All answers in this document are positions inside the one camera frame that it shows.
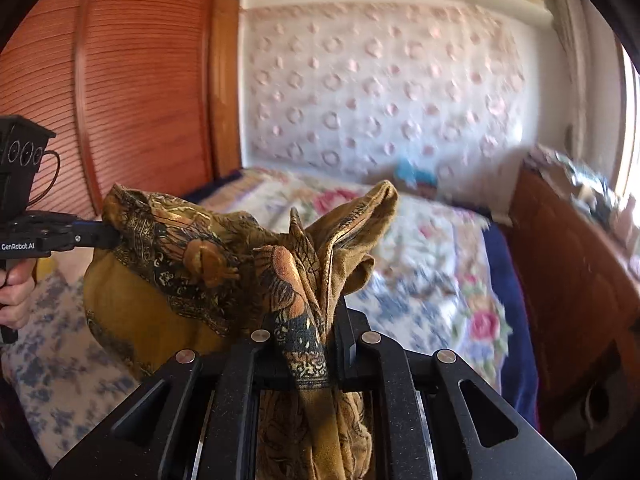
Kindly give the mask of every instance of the finger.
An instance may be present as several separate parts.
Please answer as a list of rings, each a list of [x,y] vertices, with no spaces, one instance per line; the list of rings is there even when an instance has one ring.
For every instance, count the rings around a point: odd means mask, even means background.
[[[20,285],[4,286],[0,288],[0,304],[20,305],[33,292],[35,283],[33,278],[29,278]]]
[[[14,328],[17,323],[20,323],[28,315],[29,309],[24,303],[15,306],[4,306],[0,308],[0,325]]]
[[[2,310],[8,309],[8,308],[17,308],[17,307],[6,306]],[[21,312],[15,312],[10,316],[10,319],[8,319],[7,321],[0,320],[0,324],[7,326],[9,328],[13,328],[14,330],[20,330],[22,327],[27,325],[30,317],[31,317],[31,313],[27,309]]]
[[[13,269],[9,271],[9,277],[6,280],[7,285],[20,285],[26,282],[33,272],[36,260],[22,260]]]

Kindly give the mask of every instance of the pink rose print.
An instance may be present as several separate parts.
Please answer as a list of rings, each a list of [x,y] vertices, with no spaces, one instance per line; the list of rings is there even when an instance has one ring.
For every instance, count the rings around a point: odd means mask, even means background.
[[[431,229],[430,227],[423,225],[422,227],[420,227],[419,231],[425,238],[431,238],[431,236],[433,236],[433,229]]]
[[[334,207],[353,200],[358,196],[357,193],[349,189],[329,189],[316,197],[314,200],[314,209],[318,214],[323,215],[331,211]]]
[[[495,339],[500,332],[500,319],[493,312],[475,312],[471,319],[471,339]]]
[[[478,279],[472,274],[464,274],[462,276],[462,281],[469,283],[470,285],[475,285],[478,282]]]
[[[455,215],[464,222],[472,222],[476,218],[476,213],[467,211],[465,209],[454,209]]]

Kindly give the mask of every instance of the brown patterned cloth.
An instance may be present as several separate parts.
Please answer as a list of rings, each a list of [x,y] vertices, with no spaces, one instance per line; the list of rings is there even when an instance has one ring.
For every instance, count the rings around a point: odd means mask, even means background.
[[[86,272],[89,327],[141,378],[183,348],[226,350],[276,313],[274,337],[298,389],[262,395],[257,479],[363,478],[372,448],[364,398],[332,386],[326,344],[337,300],[366,283],[397,199],[384,181],[307,229],[292,209],[289,232],[277,234],[248,213],[114,186],[102,217],[123,239],[96,250]]]

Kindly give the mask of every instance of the blue floral fabric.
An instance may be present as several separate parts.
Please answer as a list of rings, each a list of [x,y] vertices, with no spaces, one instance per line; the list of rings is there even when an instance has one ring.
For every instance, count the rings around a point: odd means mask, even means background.
[[[137,386],[95,341],[82,309],[82,280],[55,271],[30,297],[31,321],[2,347],[14,387],[47,461],[54,465]]]

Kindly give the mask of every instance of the camera lens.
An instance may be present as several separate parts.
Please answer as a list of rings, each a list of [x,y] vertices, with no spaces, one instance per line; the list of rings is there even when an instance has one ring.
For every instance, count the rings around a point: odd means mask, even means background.
[[[18,154],[20,153],[20,141],[14,140],[9,146],[9,151],[6,154],[6,158],[9,162],[15,162],[15,159],[18,158]]]
[[[40,163],[41,158],[42,158],[42,148],[36,148],[35,153],[33,153],[33,165],[37,166]]]
[[[20,156],[20,165],[26,166],[31,160],[31,155],[33,155],[33,142],[27,142],[22,149],[22,155]]]

